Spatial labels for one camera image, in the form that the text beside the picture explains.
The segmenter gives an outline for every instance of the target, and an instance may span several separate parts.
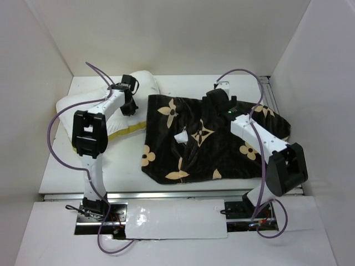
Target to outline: black clamp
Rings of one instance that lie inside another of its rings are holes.
[[[92,131],[85,131],[85,128],[90,126]],[[99,154],[102,154],[108,145],[105,115],[76,111],[73,120],[72,145],[80,156],[90,155],[96,159]]]
[[[138,106],[135,104],[133,99],[133,91],[135,84],[137,83],[137,90],[139,89],[139,82],[133,76],[123,75],[120,83],[115,84],[112,89],[120,90],[124,92],[125,104],[121,106],[121,112],[125,116],[130,116],[135,114],[135,110],[138,109]]]
[[[232,96],[231,100],[222,89],[215,89],[202,97],[202,111],[204,116],[209,117],[217,123],[230,129],[230,122],[242,113],[237,110],[237,97]]]
[[[266,184],[277,197],[308,180],[305,154],[300,144],[294,143],[268,159]]]

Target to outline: tan flower pattern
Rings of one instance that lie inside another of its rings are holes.
[[[267,113],[269,112],[270,115],[272,115],[273,117],[275,117],[275,114],[273,113],[273,111],[269,108],[269,107],[266,107],[266,106],[263,106],[263,105],[259,105],[257,108],[255,108],[255,111],[256,112],[263,112],[265,117],[267,116]]]
[[[171,124],[173,123],[174,117],[176,117],[178,115],[178,113],[176,112],[176,105],[174,104],[174,99],[170,100],[169,107],[165,106],[165,107],[159,108],[158,112],[163,115],[168,116],[166,126],[169,129],[171,127]]]
[[[183,177],[186,177],[186,176],[189,176],[188,173],[180,170],[181,169],[181,165],[182,165],[182,158],[179,159],[179,164],[177,166],[177,168],[179,169],[178,172],[171,172],[171,173],[168,173],[165,177],[167,179],[172,179],[172,180],[177,180],[177,179],[180,179],[180,178],[183,178]]]
[[[144,154],[142,155],[142,166],[147,166],[149,162],[153,162],[155,160],[155,154],[150,151],[148,145],[144,145]]]
[[[201,147],[202,143],[208,138],[214,131],[209,130],[204,127],[204,122],[202,119],[200,119],[200,126],[197,129],[197,132],[191,135],[196,141],[199,147]]]
[[[256,154],[258,154],[258,152],[254,150],[253,147],[250,146],[247,142],[245,143],[245,146],[240,146],[239,151],[252,161],[256,159]]]
[[[222,178],[221,174],[219,173],[218,169],[216,169],[216,170],[213,172],[212,179],[221,179],[221,178]]]

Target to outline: white floor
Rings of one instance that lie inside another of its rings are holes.
[[[213,89],[217,75],[156,76],[162,94],[201,99]],[[230,95],[238,100],[256,102],[260,97],[257,82],[250,75],[230,75]],[[77,94],[103,86],[100,77],[76,76],[69,94]],[[203,190],[247,190],[256,187],[260,180],[218,180],[183,185],[160,185],[140,169],[145,131],[118,137],[109,143],[104,153],[104,183],[108,192],[166,192]],[[73,152],[64,127],[59,124],[53,148],[64,161],[80,166],[78,155]],[[39,190],[43,194],[83,193],[83,173],[67,169],[50,156]]]
[[[77,213],[64,206],[78,205],[78,202],[36,202],[16,266],[336,266],[313,197],[289,196],[280,200],[288,210],[290,226],[289,231],[279,238],[263,239],[256,232],[236,232],[222,239],[140,241],[118,255],[102,253],[94,235],[74,235]],[[279,220],[283,214],[276,209],[275,215]],[[101,239],[102,245],[109,250],[116,250],[127,243],[113,240],[111,236],[101,236]]]

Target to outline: white base panel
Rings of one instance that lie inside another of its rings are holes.
[[[34,204],[16,266],[336,266],[323,228],[285,232],[271,240],[256,232],[239,232],[229,233],[225,239],[140,241],[123,253],[107,255],[99,250],[96,236],[74,235],[77,214],[65,209],[65,204],[69,202]],[[101,240],[108,250],[127,244],[111,236],[101,236]]]

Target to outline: white sheet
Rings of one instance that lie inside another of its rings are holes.
[[[128,202],[126,237],[136,239],[226,238],[222,199]]]

